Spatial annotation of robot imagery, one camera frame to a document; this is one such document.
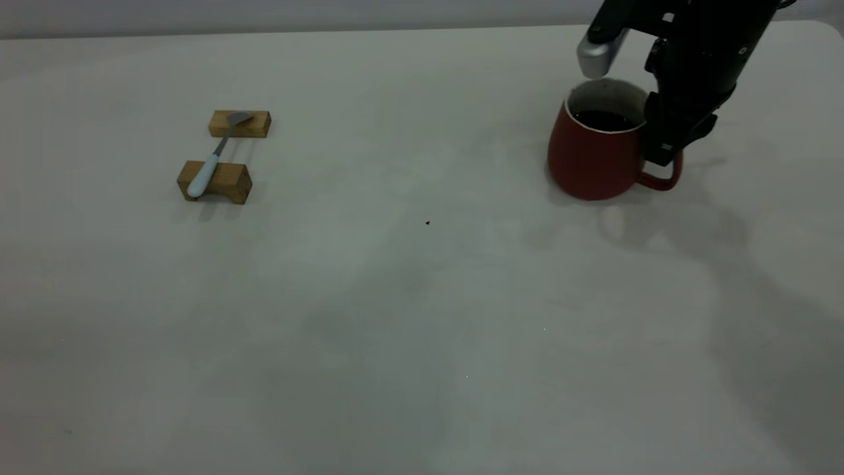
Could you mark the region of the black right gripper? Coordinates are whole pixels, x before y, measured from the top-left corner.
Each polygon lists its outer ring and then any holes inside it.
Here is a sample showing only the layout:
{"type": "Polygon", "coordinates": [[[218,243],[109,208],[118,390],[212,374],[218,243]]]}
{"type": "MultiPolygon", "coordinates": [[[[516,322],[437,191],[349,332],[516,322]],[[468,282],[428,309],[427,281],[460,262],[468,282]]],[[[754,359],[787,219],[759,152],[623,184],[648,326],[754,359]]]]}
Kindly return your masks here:
{"type": "Polygon", "coordinates": [[[668,166],[681,152],[677,121],[700,121],[683,148],[705,138],[720,108],[779,9],[778,1],[678,1],[671,33],[658,39],[646,60],[657,94],[645,102],[642,156],[668,166]]]}

